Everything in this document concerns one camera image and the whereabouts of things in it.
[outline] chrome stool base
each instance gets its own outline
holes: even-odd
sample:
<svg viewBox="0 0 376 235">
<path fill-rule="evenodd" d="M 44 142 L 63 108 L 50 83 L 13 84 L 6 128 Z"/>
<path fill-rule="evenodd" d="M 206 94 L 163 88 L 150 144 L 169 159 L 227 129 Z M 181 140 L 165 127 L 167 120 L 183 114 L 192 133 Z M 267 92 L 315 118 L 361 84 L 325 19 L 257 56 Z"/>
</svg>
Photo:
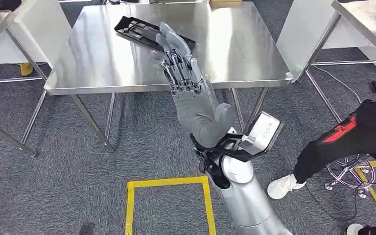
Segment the chrome stool base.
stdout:
<svg viewBox="0 0 376 235">
<path fill-rule="evenodd" d="M 370 187 L 371 183 L 373 183 L 374 180 L 376 179 L 376 173 L 375 173 L 373 167 L 371 166 L 371 164 L 367 161 L 367 159 L 369 157 L 370 157 L 370 155 L 359 155 L 358 154 L 351 160 L 349 160 L 349 158 L 347 157 L 347 158 L 344 158 L 344 162 L 336 160 L 336 161 L 333 161 L 332 163 L 328 164 L 327 169 L 335 180 L 332 183 L 326 183 L 325 184 L 326 190 L 332 191 L 333 187 L 338 182 L 340 182 L 341 184 L 346 185 L 350 188 L 357 188 L 358 189 L 358 191 L 357 191 L 358 196 L 361 197 L 361 198 L 366 198 L 367 197 L 366 193 L 368 192 L 368 187 Z M 336 175 L 333 172 L 333 170 L 331 169 L 331 166 L 330 166 L 331 164 L 337 164 L 337 165 L 339 165 L 340 167 L 343 168 L 338 175 Z M 355 172 L 356 168 L 360 168 L 362 172 L 370 175 L 370 177 L 367 177 L 367 180 L 368 180 L 369 183 L 363 182 L 363 180 Z M 346 173 L 350 173 L 358 181 L 358 184 L 354 185 L 354 184 L 351 184 L 351 183 L 348 183 L 348 182 L 342 180 L 342 177 Z"/>
</svg>

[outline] leg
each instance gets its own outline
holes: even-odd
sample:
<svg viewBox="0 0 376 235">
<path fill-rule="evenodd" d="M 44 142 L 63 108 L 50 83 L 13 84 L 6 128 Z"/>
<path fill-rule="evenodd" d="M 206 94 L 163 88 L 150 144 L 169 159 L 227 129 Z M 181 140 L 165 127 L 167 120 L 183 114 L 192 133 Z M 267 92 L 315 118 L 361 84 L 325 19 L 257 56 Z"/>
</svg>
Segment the leg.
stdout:
<svg viewBox="0 0 376 235">
<path fill-rule="evenodd" d="M 26 127 L 25 133 L 23 134 L 21 143 L 26 144 L 29 138 L 29 134 L 31 133 L 32 127 L 34 126 L 35 120 L 37 119 L 38 113 L 41 110 L 41 106 L 44 102 L 45 96 L 47 94 L 47 91 L 44 90 L 43 93 L 41 94 L 40 99 L 38 100 L 37 106 L 35 106 L 34 113 L 32 114 L 31 119 L 29 120 L 28 126 Z"/>
<path fill-rule="evenodd" d="M 115 107 L 115 98 L 116 98 L 116 94 L 112 93 L 112 96 L 110 98 L 109 114 L 107 115 L 106 130 L 104 132 L 104 135 L 106 136 L 107 139 L 109 139 L 110 126 L 112 125 L 113 109 Z"/>
<path fill-rule="evenodd" d="M 237 115 L 238 115 L 238 120 L 240 122 L 241 131 L 243 132 L 245 125 L 244 125 L 243 114 L 241 113 L 240 102 L 238 101 L 237 90 L 235 88 L 231 88 L 231 92 L 233 93 L 235 109 L 237 110 Z"/>
<path fill-rule="evenodd" d="M 107 140 L 106 136 L 103 134 L 103 132 L 100 130 L 100 127 L 98 126 L 97 122 L 94 120 L 92 115 L 90 114 L 89 110 L 87 110 L 86 106 L 84 105 L 83 101 L 80 99 L 80 97 L 76 94 L 72 94 L 71 97 L 73 98 L 75 104 L 80 109 L 83 116 L 89 121 L 90 127 L 96 132 L 97 136 L 101 140 L 104 146 L 107 147 L 111 152 L 114 152 L 114 149 L 110 145 L 109 141 Z"/>
<path fill-rule="evenodd" d="M 300 72 L 299 76 L 296 79 L 293 79 L 292 82 L 300 81 L 304 72 L 309 68 L 309 66 L 313 62 L 315 62 L 316 56 L 318 56 L 318 53 L 322 50 L 325 43 L 328 41 L 329 36 L 334 31 L 334 29 L 335 29 L 336 25 L 338 24 L 340 18 L 341 18 L 341 15 L 338 12 L 335 12 L 332 20 L 330 21 L 330 23 L 327 27 L 327 29 L 325 29 L 324 34 L 322 35 L 322 39 L 319 41 L 319 43 L 316 46 L 314 52 L 312 53 L 312 56 L 309 58 L 307 64 L 305 65 L 304 69 Z"/>
<path fill-rule="evenodd" d="M 270 183 L 267 192 L 274 199 L 303 187 L 306 180 L 331 161 L 355 154 L 376 152 L 376 103 L 366 100 L 347 119 L 311 141 L 301 152 L 293 174 Z"/>
<path fill-rule="evenodd" d="M 268 92 L 269 92 L 269 88 L 263 87 L 263 90 L 261 90 L 261 93 L 256 101 L 256 104 L 254 105 L 253 111 L 250 114 L 249 120 L 247 121 L 247 126 L 244 129 L 245 132 L 249 131 L 250 124 L 252 123 L 253 119 L 257 117 L 257 114 L 259 114 L 261 106 L 263 105 L 264 98 L 266 97 Z"/>
<path fill-rule="evenodd" d="M 18 40 L 18 38 L 15 36 L 15 34 L 11 31 L 9 27 L 5 29 L 5 31 L 8 33 L 11 40 L 15 43 L 15 45 L 18 47 L 18 49 L 22 52 L 22 54 L 25 56 L 25 58 L 28 60 L 28 62 L 34 67 L 35 71 L 39 74 L 40 77 L 42 77 L 45 81 L 47 80 L 47 76 L 44 74 L 44 72 L 40 69 L 38 64 L 31 58 L 29 53 L 26 51 L 25 47 L 22 45 L 22 43 Z"/>
<path fill-rule="evenodd" d="M 15 138 L 4 132 L 0 129 L 0 136 L 2 136 L 8 142 L 11 142 L 13 145 L 17 146 L 20 150 L 24 151 L 25 153 L 35 156 L 35 152 L 32 149 L 28 148 L 25 144 L 18 142 Z"/>
<path fill-rule="evenodd" d="M 307 76 L 309 78 L 309 81 L 315 87 L 316 91 L 321 96 L 321 98 L 324 101 L 324 103 L 327 105 L 328 109 L 332 113 L 332 115 L 335 118 L 335 120 L 338 123 L 342 122 L 342 119 L 339 117 L 338 113 L 335 111 L 335 109 L 333 108 L 332 104 L 330 103 L 330 101 L 328 100 L 328 98 L 326 97 L 326 95 L 324 94 L 324 92 L 321 90 L 321 88 L 319 87 L 318 83 L 315 81 L 315 79 L 312 77 L 312 75 L 309 73 L 309 71 L 305 71 L 305 72 L 306 72 L 306 74 L 307 74 Z"/>
<path fill-rule="evenodd" d="M 360 224 L 351 224 L 347 229 L 348 235 L 376 235 L 376 226 L 363 227 Z"/>
</svg>

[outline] yellow tape square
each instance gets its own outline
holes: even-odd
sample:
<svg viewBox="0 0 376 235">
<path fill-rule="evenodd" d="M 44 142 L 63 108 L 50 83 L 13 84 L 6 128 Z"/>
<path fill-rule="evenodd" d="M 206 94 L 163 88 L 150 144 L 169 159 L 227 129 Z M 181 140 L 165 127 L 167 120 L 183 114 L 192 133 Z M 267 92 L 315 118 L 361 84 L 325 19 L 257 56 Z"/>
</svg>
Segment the yellow tape square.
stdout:
<svg viewBox="0 0 376 235">
<path fill-rule="evenodd" d="M 205 213 L 207 215 L 208 230 L 211 235 L 216 235 L 214 213 L 212 212 L 210 186 L 208 177 L 189 177 L 175 179 L 160 180 L 142 180 L 127 182 L 127 209 L 126 209 L 126 225 L 125 234 L 131 235 L 133 231 L 133 212 L 135 209 L 135 188 L 158 187 L 165 185 L 182 185 L 182 184 L 202 184 L 205 202 Z"/>
</svg>

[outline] black plastic tray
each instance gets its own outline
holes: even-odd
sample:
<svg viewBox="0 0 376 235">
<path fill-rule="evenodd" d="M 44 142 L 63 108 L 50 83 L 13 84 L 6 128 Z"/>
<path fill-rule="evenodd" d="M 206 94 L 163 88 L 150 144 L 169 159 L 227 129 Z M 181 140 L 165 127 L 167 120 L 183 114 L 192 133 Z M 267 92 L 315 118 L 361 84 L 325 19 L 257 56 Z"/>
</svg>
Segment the black plastic tray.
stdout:
<svg viewBox="0 0 376 235">
<path fill-rule="evenodd" d="M 123 16 L 115 26 L 115 31 L 122 37 L 135 43 L 143 44 L 153 50 L 164 52 L 161 45 L 156 42 L 156 34 L 161 33 L 159 27 L 135 17 Z M 182 35 L 188 47 L 193 50 L 195 41 Z"/>
</svg>

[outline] shoe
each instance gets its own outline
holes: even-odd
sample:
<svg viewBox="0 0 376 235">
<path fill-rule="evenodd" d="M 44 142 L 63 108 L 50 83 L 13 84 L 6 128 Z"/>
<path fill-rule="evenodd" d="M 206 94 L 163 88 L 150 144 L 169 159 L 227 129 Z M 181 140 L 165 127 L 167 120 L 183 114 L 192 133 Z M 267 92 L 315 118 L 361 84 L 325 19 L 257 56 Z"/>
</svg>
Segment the shoe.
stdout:
<svg viewBox="0 0 376 235">
<path fill-rule="evenodd" d="M 351 224 L 347 228 L 347 235 L 357 235 L 358 231 L 360 231 L 364 226 L 360 224 Z"/>
<path fill-rule="evenodd" d="M 286 175 L 283 178 L 275 180 L 267 187 L 267 194 L 273 199 L 281 199 L 293 189 L 300 189 L 305 186 L 306 181 L 303 184 L 297 184 L 296 178 L 293 174 Z"/>
</svg>

